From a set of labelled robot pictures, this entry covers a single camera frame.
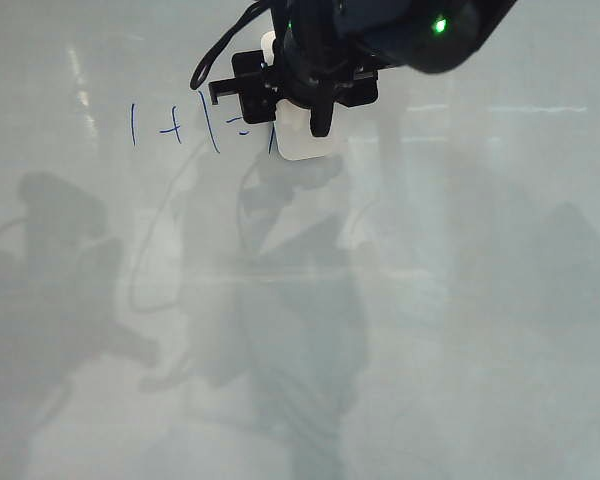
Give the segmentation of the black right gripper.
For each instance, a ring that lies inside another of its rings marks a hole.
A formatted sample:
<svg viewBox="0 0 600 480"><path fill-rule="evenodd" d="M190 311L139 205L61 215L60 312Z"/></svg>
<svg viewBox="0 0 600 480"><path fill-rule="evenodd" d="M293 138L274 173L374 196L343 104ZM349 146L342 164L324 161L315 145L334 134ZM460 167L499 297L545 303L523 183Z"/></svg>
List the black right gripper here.
<svg viewBox="0 0 600 480"><path fill-rule="evenodd" d="M231 61L234 76L209 84L214 105L221 97L236 95L245 122L260 124L275 121L277 104L287 100L310 112L312 136L325 138L329 135L335 104L333 83L302 79L286 61L270 65L262 50L235 53ZM377 68L364 65L342 68L339 71L339 103L348 108L374 103L378 99L377 82Z"/></svg>

